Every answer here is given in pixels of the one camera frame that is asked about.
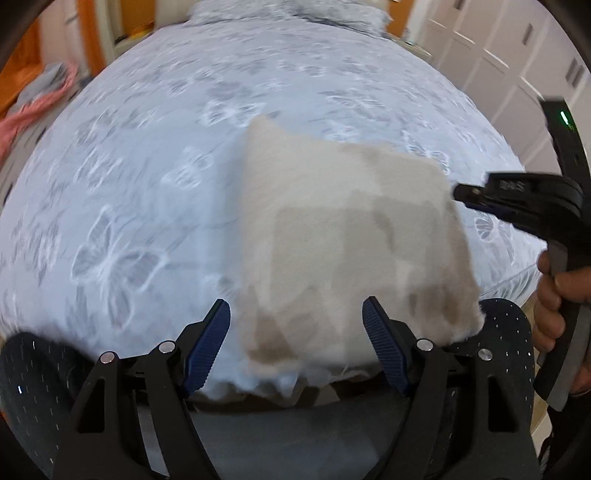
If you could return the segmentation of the person's right hand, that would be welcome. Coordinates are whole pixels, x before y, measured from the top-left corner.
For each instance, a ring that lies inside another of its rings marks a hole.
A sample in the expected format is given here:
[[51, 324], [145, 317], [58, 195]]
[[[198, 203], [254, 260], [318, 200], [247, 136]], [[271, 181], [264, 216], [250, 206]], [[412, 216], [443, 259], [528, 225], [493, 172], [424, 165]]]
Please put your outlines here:
[[536, 291], [534, 307], [533, 343], [541, 353], [550, 352], [565, 331], [565, 320], [559, 313], [563, 300], [578, 304], [590, 304], [590, 268], [550, 274], [550, 257], [544, 251], [538, 259], [542, 277]]

